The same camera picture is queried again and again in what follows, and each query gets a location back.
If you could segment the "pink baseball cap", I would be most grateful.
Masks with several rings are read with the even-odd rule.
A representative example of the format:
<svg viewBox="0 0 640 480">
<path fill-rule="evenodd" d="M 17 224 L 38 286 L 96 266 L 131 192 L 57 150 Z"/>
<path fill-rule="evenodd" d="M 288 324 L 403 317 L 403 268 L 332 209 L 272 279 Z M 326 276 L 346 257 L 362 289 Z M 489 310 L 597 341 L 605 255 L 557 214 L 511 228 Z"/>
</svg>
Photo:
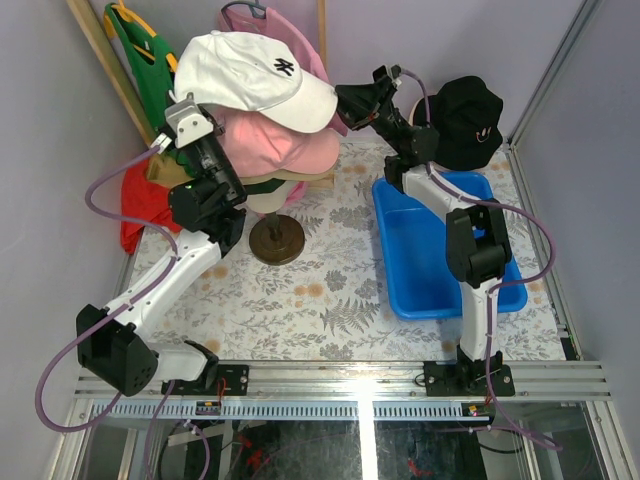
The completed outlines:
<svg viewBox="0 0 640 480">
<path fill-rule="evenodd" d="M 224 127 L 219 138 L 240 177 L 257 177 L 286 170 L 320 174 L 339 157 L 340 143 L 331 129 L 305 134 L 285 128 L 257 112 L 219 109 L 216 119 Z"/>
</svg>

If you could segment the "khaki hat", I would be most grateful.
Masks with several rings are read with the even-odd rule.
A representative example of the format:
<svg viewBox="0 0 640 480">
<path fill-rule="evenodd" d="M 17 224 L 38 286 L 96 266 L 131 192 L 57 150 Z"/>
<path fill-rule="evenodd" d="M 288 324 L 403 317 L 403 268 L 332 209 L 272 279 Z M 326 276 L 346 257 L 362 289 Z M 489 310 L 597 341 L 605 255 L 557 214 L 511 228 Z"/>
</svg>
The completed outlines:
<svg viewBox="0 0 640 480">
<path fill-rule="evenodd" d="M 333 185 L 335 167 L 318 174 L 301 174 L 287 170 L 277 170 L 274 173 L 241 177 L 240 180 L 245 185 L 253 185 L 263 183 L 272 179 L 298 182 L 319 183 L 320 188 L 325 188 L 324 181 L 330 182 L 329 188 Z M 192 176 L 188 175 L 184 168 L 179 165 L 173 158 L 167 155 L 154 155 L 146 168 L 145 178 L 154 184 L 165 188 L 173 188 L 179 184 L 191 181 Z"/>
</svg>

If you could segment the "dark green cap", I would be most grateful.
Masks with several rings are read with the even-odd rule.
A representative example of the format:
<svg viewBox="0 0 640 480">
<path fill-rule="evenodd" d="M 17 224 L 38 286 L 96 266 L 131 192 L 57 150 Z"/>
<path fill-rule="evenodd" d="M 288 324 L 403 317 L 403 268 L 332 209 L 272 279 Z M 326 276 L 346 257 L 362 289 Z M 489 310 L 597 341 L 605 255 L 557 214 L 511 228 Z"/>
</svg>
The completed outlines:
<svg viewBox="0 0 640 480">
<path fill-rule="evenodd" d="M 273 193 L 285 183 L 286 183 L 285 180 L 272 178 L 260 183 L 244 184 L 243 188 L 247 196 L 263 195 L 263 194 Z"/>
</svg>

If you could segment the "cream foam mannequin head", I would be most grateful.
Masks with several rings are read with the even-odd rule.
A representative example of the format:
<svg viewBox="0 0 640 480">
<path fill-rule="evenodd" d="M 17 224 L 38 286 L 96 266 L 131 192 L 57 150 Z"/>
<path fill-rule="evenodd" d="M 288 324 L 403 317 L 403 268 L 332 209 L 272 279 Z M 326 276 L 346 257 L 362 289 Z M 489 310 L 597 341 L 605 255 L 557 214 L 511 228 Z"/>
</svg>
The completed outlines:
<svg viewBox="0 0 640 480">
<path fill-rule="evenodd" d="M 273 192 L 249 195 L 246 205 L 251 211 L 260 215 L 277 212 L 285 205 L 289 193 L 295 186 L 295 181 L 285 181 Z"/>
</svg>

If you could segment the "white cap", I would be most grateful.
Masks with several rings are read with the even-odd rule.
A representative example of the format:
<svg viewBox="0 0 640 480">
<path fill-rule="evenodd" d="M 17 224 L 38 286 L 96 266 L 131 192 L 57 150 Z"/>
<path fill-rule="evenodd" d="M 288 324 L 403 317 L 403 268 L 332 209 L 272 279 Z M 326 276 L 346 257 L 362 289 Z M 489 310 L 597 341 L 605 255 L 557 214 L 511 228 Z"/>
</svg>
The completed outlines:
<svg viewBox="0 0 640 480">
<path fill-rule="evenodd" d="M 258 112 L 305 134 L 328 127 L 338 104 L 334 88 L 305 71 L 285 43 L 247 32 L 192 38 L 178 60 L 173 92 L 178 100 Z"/>
</svg>

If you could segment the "dark mannequin base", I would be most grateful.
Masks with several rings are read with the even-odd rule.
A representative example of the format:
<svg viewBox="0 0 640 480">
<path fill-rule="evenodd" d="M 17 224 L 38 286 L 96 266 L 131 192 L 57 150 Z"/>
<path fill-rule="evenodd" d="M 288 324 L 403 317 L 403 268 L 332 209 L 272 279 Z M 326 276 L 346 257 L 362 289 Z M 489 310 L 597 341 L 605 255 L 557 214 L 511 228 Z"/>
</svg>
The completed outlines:
<svg viewBox="0 0 640 480">
<path fill-rule="evenodd" d="M 249 246 L 253 255 L 261 262 L 281 266 L 296 260 L 305 245 L 305 233 L 294 218 L 267 214 L 251 229 Z"/>
</svg>

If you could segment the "black hat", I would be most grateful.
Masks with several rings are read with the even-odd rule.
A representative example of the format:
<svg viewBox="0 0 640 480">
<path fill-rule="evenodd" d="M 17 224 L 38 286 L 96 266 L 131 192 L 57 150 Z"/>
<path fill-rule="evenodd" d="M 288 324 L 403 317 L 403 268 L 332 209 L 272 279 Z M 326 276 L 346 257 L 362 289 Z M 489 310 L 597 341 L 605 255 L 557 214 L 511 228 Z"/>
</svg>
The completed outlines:
<svg viewBox="0 0 640 480">
<path fill-rule="evenodd" d="M 451 80 L 424 99 L 427 124 L 439 134 L 435 163 L 452 171 L 485 167 L 503 142 L 503 100 L 477 76 Z"/>
</svg>

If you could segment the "pink t-shirt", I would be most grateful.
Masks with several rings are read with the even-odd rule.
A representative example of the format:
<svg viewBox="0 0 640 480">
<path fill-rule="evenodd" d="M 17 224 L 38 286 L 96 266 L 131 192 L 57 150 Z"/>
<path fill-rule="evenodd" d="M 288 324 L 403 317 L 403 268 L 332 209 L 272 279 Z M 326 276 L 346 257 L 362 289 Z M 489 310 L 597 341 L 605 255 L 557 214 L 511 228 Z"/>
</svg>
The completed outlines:
<svg viewBox="0 0 640 480">
<path fill-rule="evenodd" d="M 242 31 L 265 35 L 282 41 L 294 54 L 300 66 L 310 74 L 329 83 L 329 78 L 320 54 L 312 46 L 307 37 L 289 20 L 271 7 L 266 7 L 264 19 L 244 15 L 232 10 L 231 7 L 221 9 L 219 14 L 219 29 L 221 31 Z M 334 115 L 328 127 L 332 128 L 342 137 L 347 135 L 347 127 L 337 114 Z M 334 186 L 334 173 L 328 172 L 324 177 L 312 182 L 299 182 L 288 194 L 284 203 L 291 205 L 303 198 L 309 188 L 320 187 L 332 189 Z"/>
</svg>

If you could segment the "blue plastic bin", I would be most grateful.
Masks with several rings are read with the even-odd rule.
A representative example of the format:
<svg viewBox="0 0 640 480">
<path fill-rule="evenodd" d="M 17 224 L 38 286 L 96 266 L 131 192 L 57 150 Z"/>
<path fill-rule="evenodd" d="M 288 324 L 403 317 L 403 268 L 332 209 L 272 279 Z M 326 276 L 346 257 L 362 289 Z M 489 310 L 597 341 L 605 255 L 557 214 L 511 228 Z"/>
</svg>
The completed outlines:
<svg viewBox="0 0 640 480">
<path fill-rule="evenodd" d="M 389 303 L 396 317 L 402 321 L 461 317 L 459 283 L 445 259 L 444 223 L 384 179 L 373 183 L 372 197 Z"/>
</svg>

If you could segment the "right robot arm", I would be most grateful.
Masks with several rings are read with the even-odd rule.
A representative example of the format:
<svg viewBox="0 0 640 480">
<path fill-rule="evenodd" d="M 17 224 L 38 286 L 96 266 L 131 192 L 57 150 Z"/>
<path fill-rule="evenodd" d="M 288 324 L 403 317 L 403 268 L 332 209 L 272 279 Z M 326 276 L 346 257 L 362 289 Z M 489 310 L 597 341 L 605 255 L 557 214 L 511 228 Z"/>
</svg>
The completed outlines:
<svg viewBox="0 0 640 480">
<path fill-rule="evenodd" d="M 382 66 L 366 84 L 339 84 L 337 113 L 352 131 L 372 128 L 394 153 L 384 161 L 387 185 L 426 207 L 444 225 L 444 259 L 461 293 L 462 334 L 451 364 L 423 367 L 433 396 L 512 397 L 511 369 L 493 344 L 498 288 L 513 254 L 503 204 L 471 196 L 438 172 L 447 146 L 498 144 L 501 101 L 477 77 L 424 94 L 410 117 L 394 104 L 402 77 L 413 72 Z"/>
</svg>

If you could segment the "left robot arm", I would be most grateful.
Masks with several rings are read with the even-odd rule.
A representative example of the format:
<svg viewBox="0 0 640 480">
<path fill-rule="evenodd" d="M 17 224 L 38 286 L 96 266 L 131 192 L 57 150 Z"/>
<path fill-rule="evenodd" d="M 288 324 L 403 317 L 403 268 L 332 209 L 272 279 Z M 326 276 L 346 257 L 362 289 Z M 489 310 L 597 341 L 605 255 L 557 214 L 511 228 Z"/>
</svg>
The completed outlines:
<svg viewBox="0 0 640 480">
<path fill-rule="evenodd" d="M 246 218 L 246 191 L 217 134 L 180 150 L 200 171 L 168 194 L 179 235 L 128 290 L 103 308 L 84 307 L 76 317 L 80 365 L 126 397 L 153 381 L 176 381 L 204 395 L 219 381 L 219 359 L 203 345 L 151 340 L 158 322 L 186 289 L 238 243 Z"/>
</svg>

